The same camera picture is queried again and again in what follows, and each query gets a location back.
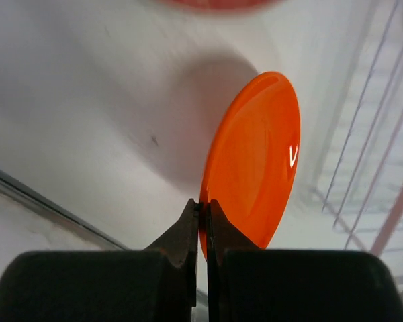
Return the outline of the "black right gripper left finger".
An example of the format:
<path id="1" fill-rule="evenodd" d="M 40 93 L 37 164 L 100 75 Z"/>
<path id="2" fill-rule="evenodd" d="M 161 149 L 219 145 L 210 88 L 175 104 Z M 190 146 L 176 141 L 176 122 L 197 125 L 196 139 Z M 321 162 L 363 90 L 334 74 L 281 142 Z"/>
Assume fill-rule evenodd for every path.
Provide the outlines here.
<path id="1" fill-rule="evenodd" d="M 36 251 L 0 278 L 0 321 L 190 321 L 199 206 L 143 250 Z"/>

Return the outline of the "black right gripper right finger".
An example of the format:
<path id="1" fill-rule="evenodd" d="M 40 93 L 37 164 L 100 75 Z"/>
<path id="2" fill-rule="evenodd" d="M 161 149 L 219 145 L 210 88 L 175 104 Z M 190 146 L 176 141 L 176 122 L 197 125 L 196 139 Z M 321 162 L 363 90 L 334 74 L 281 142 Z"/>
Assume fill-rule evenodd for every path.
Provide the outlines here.
<path id="1" fill-rule="evenodd" d="M 264 250 L 206 208 L 210 321 L 403 321 L 387 266 L 358 251 Z"/>

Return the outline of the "plain orange plastic plate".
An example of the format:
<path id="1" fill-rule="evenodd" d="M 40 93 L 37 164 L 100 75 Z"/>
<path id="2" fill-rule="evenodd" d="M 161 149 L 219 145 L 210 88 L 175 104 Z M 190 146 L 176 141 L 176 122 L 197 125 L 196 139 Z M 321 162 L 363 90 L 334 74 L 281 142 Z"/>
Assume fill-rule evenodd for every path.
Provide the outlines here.
<path id="1" fill-rule="evenodd" d="M 271 242 L 298 167 L 301 119 L 293 85 L 279 72 L 251 80 L 227 108 L 210 145 L 199 201 L 219 202 L 256 246 Z"/>

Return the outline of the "red plate with teal flower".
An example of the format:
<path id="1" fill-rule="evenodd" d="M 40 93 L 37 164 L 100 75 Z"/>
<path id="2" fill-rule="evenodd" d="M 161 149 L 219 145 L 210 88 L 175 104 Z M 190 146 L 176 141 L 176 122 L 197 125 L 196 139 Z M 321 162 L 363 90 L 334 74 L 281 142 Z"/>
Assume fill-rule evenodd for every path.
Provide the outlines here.
<path id="1" fill-rule="evenodd" d="M 214 15 L 250 13 L 283 3 L 283 1 L 277 0 L 163 0 L 152 2 L 169 9 Z"/>

